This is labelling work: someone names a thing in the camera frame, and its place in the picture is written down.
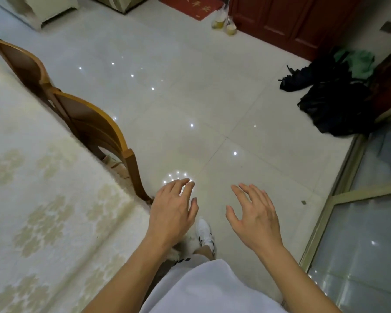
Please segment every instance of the black fabric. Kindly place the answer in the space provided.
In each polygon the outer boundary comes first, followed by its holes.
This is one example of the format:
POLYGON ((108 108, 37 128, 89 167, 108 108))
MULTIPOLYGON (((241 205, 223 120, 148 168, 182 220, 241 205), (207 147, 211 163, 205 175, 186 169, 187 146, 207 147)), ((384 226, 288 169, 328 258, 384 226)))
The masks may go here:
POLYGON ((337 62, 335 52, 315 59, 301 70, 287 66, 291 75, 281 80, 280 89, 293 92, 313 85, 297 105, 321 133, 368 133, 375 120, 368 101, 370 90, 363 81, 352 78, 349 64, 344 62, 348 52, 337 62))

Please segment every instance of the chair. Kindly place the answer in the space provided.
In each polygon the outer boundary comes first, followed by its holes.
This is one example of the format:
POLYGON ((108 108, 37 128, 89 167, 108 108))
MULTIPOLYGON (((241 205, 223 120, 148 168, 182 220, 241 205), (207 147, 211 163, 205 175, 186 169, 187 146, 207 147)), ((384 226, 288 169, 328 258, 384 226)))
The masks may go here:
POLYGON ((98 147, 107 149, 118 157, 129 171, 136 195, 148 204, 152 204, 153 199, 143 188, 136 156, 133 150, 128 148, 115 121, 97 106, 57 88, 49 88, 47 95, 64 120, 71 123, 74 135, 96 157, 103 159, 102 156, 105 156, 98 147))
POLYGON ((0 55, 25 87, 61 116, 46 95, 46 90, 52 87, 52 82, 40 59, 31 52, 1 39, 0 55))

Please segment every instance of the floral tablecloth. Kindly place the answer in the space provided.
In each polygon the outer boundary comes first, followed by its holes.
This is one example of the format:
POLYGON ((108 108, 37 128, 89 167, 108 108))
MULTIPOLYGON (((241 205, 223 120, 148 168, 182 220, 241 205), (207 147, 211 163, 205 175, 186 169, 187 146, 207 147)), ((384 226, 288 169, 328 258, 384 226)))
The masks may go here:
POLYGON ((0 312, 79 312, 141 242, 147 205, 0 65, 0 312))

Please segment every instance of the person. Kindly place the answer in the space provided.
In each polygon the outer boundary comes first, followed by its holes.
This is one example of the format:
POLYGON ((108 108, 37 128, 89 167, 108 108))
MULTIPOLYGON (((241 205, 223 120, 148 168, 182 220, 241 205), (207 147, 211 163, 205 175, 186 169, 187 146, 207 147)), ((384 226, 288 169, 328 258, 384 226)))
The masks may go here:
MULTIPOLYGON (((191 258, 175 264, 142 305, 168 251, 195 222, 197 199, 189 202, 193 187, 189 179, 174 180, 156 193, 145 238, 83 313, 285 312, 265 294, 241 283, 225 261, 213 260, 216 246, 203 219, 196 224, 201 247, 191 258)), ((340 313, 284 248, 278 217, 266 192, 253 184, 232 185, 231 189, 243 215, 239 220, 227 205, 227 220, 271 274, 290 311, 340 313)))

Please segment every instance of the white sneaker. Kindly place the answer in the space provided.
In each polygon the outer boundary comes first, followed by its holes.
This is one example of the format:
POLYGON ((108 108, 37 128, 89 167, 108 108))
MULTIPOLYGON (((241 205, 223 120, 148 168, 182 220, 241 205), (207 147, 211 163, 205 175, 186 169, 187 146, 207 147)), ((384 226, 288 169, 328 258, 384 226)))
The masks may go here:
POLYGON ((215 244, 214 244, 214 238, 211 235, 210 226, 207 224, 207 222, 200 218, 197 221, 196 226, 196 235, 198 237, 198 241, 200 242, 201 246, 207 245, 210 247, 211 252, 213 253, 213 256, 215 254, 215 244))

